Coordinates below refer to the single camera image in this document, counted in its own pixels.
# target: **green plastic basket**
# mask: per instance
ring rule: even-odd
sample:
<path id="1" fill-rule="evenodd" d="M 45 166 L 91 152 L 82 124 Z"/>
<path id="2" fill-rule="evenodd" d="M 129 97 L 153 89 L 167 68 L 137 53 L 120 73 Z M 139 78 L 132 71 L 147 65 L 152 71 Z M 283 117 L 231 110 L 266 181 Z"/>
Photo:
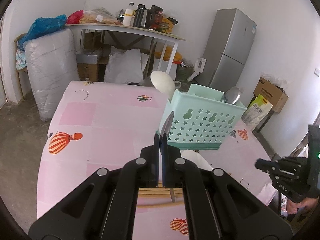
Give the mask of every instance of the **green plastic basket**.
<path id="1" fill-rule="evenodd" d="M 247 109 L 220 101 L 223 92 L 192 84 L 188 93 L 176 90 L 168 101 L 160 122 L 160 130 L 174 111 L 168 144 L 180 150 L 217 150 Z"/>

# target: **human hand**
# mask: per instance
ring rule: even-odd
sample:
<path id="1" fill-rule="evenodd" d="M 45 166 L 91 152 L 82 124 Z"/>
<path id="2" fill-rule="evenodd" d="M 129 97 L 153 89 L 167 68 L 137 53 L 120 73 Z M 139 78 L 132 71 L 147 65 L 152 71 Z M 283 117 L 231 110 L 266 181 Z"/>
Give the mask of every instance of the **human hand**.
<path id="1" fill-rule="evenodd" d="M 289 215 L 296 214 L 298 208 L 305 208 L 306 210 L 313 209 L 318 204 L 319 198 L 305 198 L 300 203 L 294 203 L 291 200 L 287 201 L 287 213 Z"/>

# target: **white door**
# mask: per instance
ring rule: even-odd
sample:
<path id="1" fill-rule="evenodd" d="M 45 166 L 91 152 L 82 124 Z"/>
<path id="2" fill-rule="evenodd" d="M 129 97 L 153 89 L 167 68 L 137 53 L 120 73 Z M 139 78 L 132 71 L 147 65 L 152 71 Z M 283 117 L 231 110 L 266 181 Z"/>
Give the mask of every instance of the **white door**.
<path id="1" fill-rule="evenodd" d="M 0 38 L 1 38 L 1 26 L 2 26 L 2 19 L 0 19 Z M 0 70 L 2 68 L 1 62 L 2 60 L 1 60 L 1 40 L 0 40 Z M 0 107 L 2 107 L 5 102 L 6 102 L 6 99 L 4 95 L 4 88 L 3 88 L 2 77 L 0 72 Z"/>

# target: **gray refrigerator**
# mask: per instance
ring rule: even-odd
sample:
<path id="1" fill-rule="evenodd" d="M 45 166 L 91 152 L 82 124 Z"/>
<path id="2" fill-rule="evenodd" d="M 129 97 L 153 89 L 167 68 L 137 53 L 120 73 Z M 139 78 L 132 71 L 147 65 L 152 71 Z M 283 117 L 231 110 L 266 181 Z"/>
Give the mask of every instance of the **gray refrigerator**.
<path id="1" fill-rule="evenodd" d="M 207 62 L 196 81 L 222 92 L 234 87 L 249 56 L 256 28 L 239 9 L 218 10 L 203 54 Z"/>

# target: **brown cardboard box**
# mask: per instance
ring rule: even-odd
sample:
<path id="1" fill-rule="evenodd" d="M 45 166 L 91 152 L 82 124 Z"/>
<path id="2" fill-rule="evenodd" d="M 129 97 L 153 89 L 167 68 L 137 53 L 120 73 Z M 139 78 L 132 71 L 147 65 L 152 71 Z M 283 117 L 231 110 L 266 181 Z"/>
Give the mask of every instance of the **brown cardboard box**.
<path id="1" fill-rule="evenodd" d="M 78 73 L 81 81 L 98 81 L 99 67 L 105 68 L 108 63 L 108 57 L 102 57 L 97 64 L 78 63 Z"/>
<path id="2" fill-rule="evenodd" d="M 266 100 L 268 100 L 273 105 L 272 110 L 276 113 L 281 112 L 284 104 L 289 99 L 284 92 L 282 92 L 274 84 L 271 84 L 264 78 L 260 78 L 253 93 L 255 96 L 258 96 L 260 94 L 265 97 Z"/>

